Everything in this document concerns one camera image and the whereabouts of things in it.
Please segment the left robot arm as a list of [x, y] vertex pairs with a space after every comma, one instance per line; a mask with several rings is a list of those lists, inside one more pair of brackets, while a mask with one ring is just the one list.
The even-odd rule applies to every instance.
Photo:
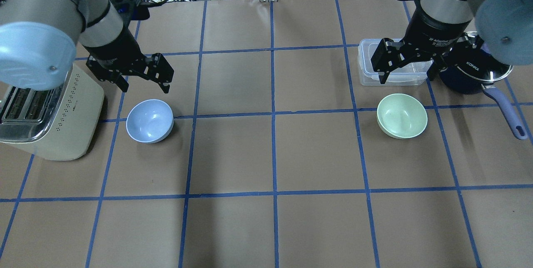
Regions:
[[154, 82], [168, 93], [174, 70], [160, 53], [145, 56], [129, 24], [149, 18], [140, 0], [1, 0], [1, 82], [33, 90], [64, 83], [77, 53], [100, 82], [127, 92], [125, 76]]

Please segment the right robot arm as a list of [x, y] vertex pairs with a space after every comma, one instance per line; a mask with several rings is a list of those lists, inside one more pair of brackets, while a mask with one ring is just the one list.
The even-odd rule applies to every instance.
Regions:
[[505, 65], [532, 64], [532, 0], [412, 0], [415, 12], [399, 42], [381, 39], [371, 62], [384, 84], [412, 62], [442, 63], [471, 21], [491, 55]]

